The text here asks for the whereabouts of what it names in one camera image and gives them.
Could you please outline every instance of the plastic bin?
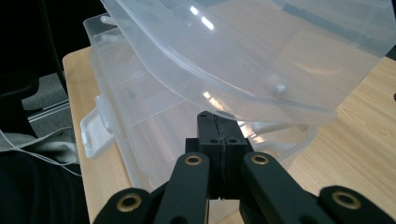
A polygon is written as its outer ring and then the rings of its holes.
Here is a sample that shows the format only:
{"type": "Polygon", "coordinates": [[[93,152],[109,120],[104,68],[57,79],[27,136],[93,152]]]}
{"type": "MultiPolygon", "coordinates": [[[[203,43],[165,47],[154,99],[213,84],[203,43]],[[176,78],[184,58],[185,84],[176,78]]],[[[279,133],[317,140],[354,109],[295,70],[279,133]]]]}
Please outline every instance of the plastic bin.
{"type": "MultiPolygon", "coordinates": [[[[240,120],[255,150],[288,167],[396,44],[390,1],[102,2],[111,18],[84,21],[101,91],[84,145],[99,156],[115,137],[148,191],[169,179],[204,110],[240,120]]],[[[235,208],[214,202],[211,220],[235,208]]]]}

